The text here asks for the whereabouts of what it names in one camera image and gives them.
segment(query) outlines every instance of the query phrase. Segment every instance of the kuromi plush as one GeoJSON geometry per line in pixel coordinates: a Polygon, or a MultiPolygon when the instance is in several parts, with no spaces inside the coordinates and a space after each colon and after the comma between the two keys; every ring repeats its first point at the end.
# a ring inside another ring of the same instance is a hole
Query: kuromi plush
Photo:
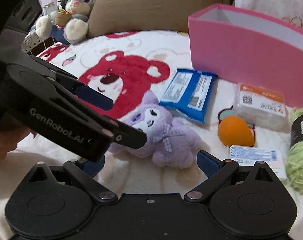
{"type": "Polygon", "coordinates": [[[160,167],[188,168],[194,161],[192,150],[200,145],[201,139],[158,103],[154,93],[147,91],[141,105],[124,121],[147,134],[142,148],[135,150],[113,143],[109,151],[116,155],[126,150],[140,158],[152,155],[152,161],[160,167]]]}

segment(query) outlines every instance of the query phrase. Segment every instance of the white package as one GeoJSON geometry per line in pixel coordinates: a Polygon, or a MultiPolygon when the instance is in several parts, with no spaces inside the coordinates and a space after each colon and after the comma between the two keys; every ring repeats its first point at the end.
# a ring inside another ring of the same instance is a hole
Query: white package
{"type": "Polygon", "coordinates": [[[253,166],[257,161],[264,161],[280,180],[287,179],[283,158],[276,151],[232,145],[229,148],[229,158],[242,166],[253,166]]]}
{"type": "Polygon", "coordinates": [[[233,109],[247,123],[279,131],[288,117],[283,95],[244,84],[237,85],[233,109]]]}

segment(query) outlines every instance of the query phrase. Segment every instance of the blue package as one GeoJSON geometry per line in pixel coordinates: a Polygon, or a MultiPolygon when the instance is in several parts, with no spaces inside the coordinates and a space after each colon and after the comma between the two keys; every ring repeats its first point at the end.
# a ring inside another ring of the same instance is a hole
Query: blue package
{"type": "Polygon", "coordinates": [[[159,105],[205,123],[204,117],[216,78],[217,75],[200,70],[177,69],[159,105]]]}

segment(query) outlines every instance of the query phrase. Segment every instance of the small plush toy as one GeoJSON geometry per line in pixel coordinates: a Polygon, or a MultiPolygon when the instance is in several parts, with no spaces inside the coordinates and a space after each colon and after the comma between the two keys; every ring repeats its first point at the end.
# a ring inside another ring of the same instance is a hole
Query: small plush toy
{"type": "Polygon", "coordinates": [[[68,0],[65,10],[61,8],[36,21],[36,34],[43,39],[53,37],[66,45],[84,40],[94,3],[95,0],[68,0]]]}
{"type": "Polygon", "coordinates": [[[147,134],[142,148],[135,150],[113,143],[109,151],[117,154],[126,150],[140,158],[152,155],[152,161],[160,167],[188,168],[194,161],[192,149],[200,146],[201,139],[158,103],[155,94],[147,91],[141,105],[125,120],[147,134]]]}

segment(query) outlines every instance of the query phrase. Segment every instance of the makeup sponge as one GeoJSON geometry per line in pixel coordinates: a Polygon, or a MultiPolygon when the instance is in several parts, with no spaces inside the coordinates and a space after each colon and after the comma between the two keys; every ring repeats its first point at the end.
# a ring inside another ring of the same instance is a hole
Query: makeup sponge
{"type": "Polygon", "coordinates": [[[218,126],[218,137],[224,145],[253,146],[255,138],[247,123],[235,115],[225,117],[218,126]]]}

